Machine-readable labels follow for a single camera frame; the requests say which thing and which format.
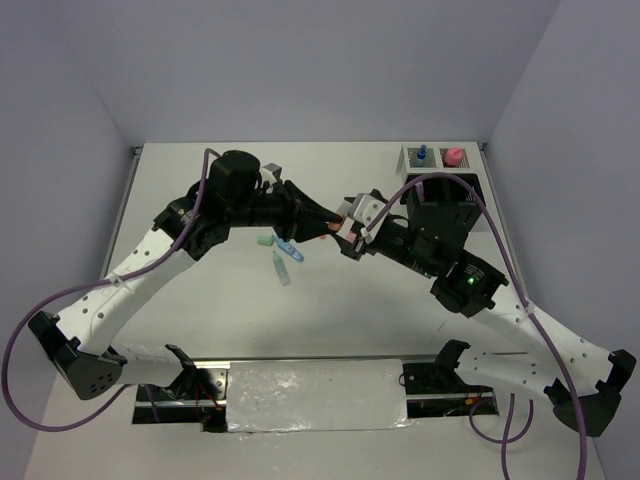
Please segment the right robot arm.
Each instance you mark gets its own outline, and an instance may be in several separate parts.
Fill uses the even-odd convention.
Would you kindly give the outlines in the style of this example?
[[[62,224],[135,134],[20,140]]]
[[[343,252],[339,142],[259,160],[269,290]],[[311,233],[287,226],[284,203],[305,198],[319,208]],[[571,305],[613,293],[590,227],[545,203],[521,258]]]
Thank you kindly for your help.
[[[487,210],[457,175],[420,178],[391,199],[373,189],[345,198],[352,220],[341,252],[354,260],[380,254],[432,279],[434,298],[449,312],[485,325],[534,358],[530,367],[471,359],[469,345],[451,340],[438,355],[436,383],[457,391],[475,379],[497,380],[547,399],[570,429],[599,437],[613,420],[636,366],[626,350],[608,351],[536,307],[517,286],[512,265],[498,269],[465,248]]]

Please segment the blue highlighter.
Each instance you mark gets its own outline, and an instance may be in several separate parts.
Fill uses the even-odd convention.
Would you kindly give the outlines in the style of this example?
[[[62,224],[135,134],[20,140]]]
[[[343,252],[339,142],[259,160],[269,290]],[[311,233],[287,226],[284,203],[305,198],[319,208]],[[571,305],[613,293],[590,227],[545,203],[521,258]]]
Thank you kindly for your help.
[[[298,263],[302,263],[304,261],[304,255],[291,243],[283,240],[278,236],[274,236],[274,243],[283,253],[292,258],[294,261]]]

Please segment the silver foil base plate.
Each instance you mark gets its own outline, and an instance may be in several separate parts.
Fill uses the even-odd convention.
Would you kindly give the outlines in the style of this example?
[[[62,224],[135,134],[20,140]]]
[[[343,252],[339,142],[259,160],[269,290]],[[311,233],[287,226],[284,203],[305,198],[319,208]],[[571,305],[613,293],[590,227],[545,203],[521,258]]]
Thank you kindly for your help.
[[[397,359],[233,363],[226,422],[242,433],[367,431],[410,424]]]

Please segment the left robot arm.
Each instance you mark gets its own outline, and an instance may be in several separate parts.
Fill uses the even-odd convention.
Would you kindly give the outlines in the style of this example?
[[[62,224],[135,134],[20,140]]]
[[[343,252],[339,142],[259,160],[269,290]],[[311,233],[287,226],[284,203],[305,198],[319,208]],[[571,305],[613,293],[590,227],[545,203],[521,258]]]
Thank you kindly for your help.
[[[95,287],[56,314],[28,322],[46,356],[81,400],[116,384],[151,384],[182,399],[195,389],[198,369],[179,347],[117,346],[115,337],[172,279],[193,267],[234,227],[271,227],[302,243],[329,233],[340,216],[291,181],[281,181],[250,153],[204,152],[203,176],[154,219],[133,251]]]

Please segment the green highlighter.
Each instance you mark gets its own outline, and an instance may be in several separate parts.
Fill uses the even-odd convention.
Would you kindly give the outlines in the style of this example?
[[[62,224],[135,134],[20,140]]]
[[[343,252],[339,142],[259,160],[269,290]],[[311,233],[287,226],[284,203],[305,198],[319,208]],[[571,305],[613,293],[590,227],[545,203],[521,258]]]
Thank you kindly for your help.
[[[280,284],[282,286],[290,285],[291,279],[287,271],[286,265],[284,263],[284,260],[276,251],[272,252],[272,263]]]

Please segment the purple highlighter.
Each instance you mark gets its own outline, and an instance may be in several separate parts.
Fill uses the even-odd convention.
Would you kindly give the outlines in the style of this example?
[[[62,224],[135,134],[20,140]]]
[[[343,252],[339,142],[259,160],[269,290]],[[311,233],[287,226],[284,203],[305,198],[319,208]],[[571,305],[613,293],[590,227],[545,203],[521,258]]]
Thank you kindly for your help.
[[[416,196],[417,196],[418,202],[420,204],[423,204],[425,202],[423,184],[422,183],[417,183],[415,185],[415,190],[416,190]]]

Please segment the orange tip grey highlighter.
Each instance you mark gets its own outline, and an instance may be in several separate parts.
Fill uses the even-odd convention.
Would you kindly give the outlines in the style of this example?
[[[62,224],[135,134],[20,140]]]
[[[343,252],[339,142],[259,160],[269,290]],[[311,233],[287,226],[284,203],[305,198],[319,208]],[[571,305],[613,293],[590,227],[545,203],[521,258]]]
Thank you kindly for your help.
[[[343,200],[342,203],[340,204],[340,206],[338,207],[338,209],[336,210],[336,213],[343,219],[347,218],[349,216],[349,212],[351,210],[352,207],[352,203],[347,201],[347,200]]]

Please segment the green highlighter cap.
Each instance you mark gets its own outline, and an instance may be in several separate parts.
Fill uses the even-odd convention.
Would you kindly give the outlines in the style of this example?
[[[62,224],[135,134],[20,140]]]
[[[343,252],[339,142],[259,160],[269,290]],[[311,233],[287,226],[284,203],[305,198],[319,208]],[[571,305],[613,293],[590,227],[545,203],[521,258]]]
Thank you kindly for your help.
[[[272,246],[274,244],[274,238],[272,236],[267,236],[267,235],[259,235],[256,238],[256,241],[259,245],[262,245],[262,246]]]

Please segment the pink cap glue bottle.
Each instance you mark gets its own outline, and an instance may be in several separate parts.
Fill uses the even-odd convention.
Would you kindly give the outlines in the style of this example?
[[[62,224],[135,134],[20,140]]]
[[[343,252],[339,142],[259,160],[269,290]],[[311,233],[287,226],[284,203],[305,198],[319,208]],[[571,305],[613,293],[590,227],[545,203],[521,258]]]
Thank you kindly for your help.
[[[449,148],[444,155],[444,164],[450,168],[458,167],[464,160],[464,150],[461,148]]]

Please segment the blue cap clear bottle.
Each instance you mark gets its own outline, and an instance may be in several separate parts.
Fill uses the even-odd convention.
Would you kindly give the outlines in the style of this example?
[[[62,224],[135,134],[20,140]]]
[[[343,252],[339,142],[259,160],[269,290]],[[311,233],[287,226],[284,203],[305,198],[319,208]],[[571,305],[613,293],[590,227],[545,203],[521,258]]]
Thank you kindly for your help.
[[[426,145],[421,145],[415,154],[415,166],[419,168],[423,168],[427,165],[426,156],[427,156],[428,148]]]

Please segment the white two-cell organizer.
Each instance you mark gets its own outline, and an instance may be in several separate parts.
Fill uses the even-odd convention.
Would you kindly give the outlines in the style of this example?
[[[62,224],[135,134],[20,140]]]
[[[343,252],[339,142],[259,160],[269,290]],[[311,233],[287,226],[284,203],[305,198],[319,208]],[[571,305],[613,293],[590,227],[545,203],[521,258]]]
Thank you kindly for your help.
[[[470,162],[468,159],[467,152],[464,148],[461,147],[433,147],[426,145],[428,148],[426,163],[427,165],[423,168],[419,168],[415,166],[415,154],[417,150],[420,148],[419,146],[402,146],[398,162],[396,165],[395,173],[399,176],[407,177],[409,175],[417,175],[421,174],[426,170],[435,170],[439,168],[445,169],[469,169]],[[464,150],[464,160],[461,164],[456,168],[450,168],[444,164],[444,155],[449,148],[461,148]]]

